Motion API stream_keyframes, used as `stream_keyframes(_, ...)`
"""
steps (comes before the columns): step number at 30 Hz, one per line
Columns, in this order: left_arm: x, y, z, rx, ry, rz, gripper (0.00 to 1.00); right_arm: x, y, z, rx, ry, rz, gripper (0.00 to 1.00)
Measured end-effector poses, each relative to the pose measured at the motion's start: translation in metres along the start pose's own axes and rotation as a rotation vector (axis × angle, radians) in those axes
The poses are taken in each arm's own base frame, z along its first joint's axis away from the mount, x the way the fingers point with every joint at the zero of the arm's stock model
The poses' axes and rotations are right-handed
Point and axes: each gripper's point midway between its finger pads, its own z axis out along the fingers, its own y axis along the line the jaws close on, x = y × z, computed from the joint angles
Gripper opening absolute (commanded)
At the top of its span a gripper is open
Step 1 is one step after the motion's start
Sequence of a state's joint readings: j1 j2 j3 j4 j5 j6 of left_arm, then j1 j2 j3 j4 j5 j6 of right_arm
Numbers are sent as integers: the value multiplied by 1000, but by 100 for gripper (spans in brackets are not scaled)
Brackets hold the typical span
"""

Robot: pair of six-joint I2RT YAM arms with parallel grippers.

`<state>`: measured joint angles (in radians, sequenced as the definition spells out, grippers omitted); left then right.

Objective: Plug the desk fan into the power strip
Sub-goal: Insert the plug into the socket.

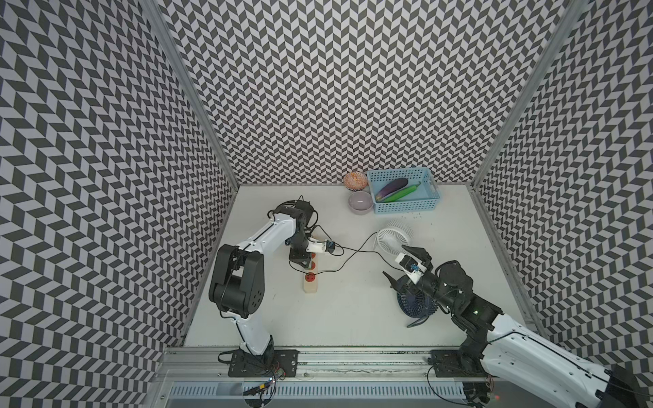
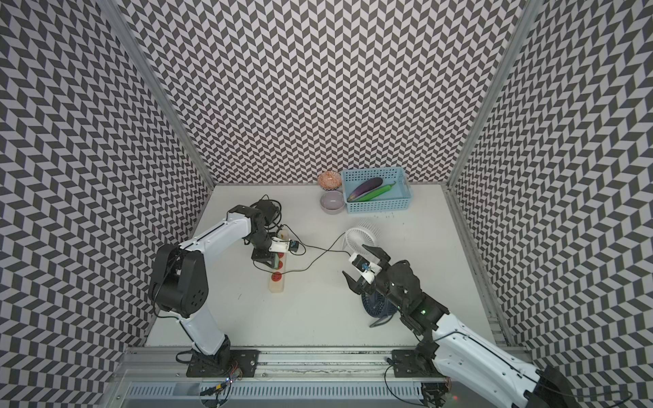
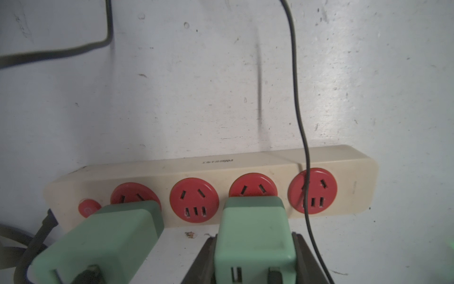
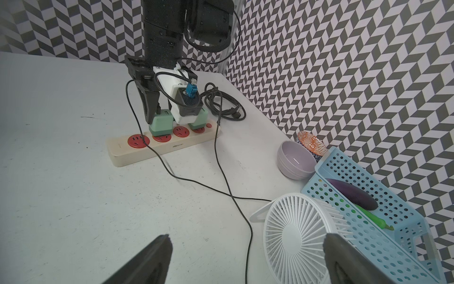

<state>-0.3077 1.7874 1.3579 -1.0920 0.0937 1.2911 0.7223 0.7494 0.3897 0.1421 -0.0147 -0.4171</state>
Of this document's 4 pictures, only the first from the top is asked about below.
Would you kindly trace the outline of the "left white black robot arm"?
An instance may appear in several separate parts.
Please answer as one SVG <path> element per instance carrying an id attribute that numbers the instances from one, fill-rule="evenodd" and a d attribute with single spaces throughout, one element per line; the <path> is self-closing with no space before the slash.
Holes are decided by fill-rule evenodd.
<path id="1" fill-rule="evenodd" d="M 241 350 L 252 357 L 274 352 L 272 335 L 254 316 L 265 296 L 265 258 L 287 246 L 290 263 L 310 271 L 309 221 L 314 212 L 303 198 L 283 202 L 269 212 L 259 231 L 237 245 L 224 244 L 215 256 L 208 298 L 221 318 L 233 322 Z"/>

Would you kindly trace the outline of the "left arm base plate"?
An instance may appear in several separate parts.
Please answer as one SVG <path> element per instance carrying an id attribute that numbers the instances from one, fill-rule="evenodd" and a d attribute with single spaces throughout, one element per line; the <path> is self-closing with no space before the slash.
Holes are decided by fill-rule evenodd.
<path id="1" fill-rule="evenodd" d="M 229 377 L 295 377 L 299 365 L 298 350 L 272 350 L 264 355 L 251 355 L 236 350 L 229 362 Z"/>

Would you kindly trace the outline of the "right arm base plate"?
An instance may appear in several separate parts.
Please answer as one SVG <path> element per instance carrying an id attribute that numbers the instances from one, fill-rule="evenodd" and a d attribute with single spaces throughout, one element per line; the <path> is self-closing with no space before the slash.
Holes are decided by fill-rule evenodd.
<path id="1" fill-rule="evenodd" d="M 486 378 L 479 359 L 462 354 L 459 350 L 431 350 L 429 363 L 436 377 Z"/>

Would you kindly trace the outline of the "cream power strip red sockets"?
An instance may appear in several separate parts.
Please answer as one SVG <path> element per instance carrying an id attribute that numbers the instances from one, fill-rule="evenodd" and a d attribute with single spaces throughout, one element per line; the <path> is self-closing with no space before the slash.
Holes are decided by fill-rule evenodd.
<path id="1" fill-rule="evenodd" d="M 304 280 L 303 280 L 303 289 L 307 294 L 317 293 L 318 290 L 318 281 L 317 281 L 317 258 L 313 253 L 311 255 L 311 262 L 309 263 L 308 268 L 305 270 Z"/>

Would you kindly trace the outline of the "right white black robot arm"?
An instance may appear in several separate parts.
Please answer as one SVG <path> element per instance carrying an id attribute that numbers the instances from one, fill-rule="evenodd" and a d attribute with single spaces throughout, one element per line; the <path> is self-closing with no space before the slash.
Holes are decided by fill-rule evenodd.
<path id="1" fill-rule="evenodd" d="M 465 333 L 457 351 L 464 370 L 479 365 L 555 407 L 644 407 L 651 401 L 626 368 L 574 355 L 476 294 L 456 260 L 434 266 L 424 248 L 404 246 L 396 263 L 404 275 L 389 277 L 390 286 L 401 295 L 423 296 Z"/>

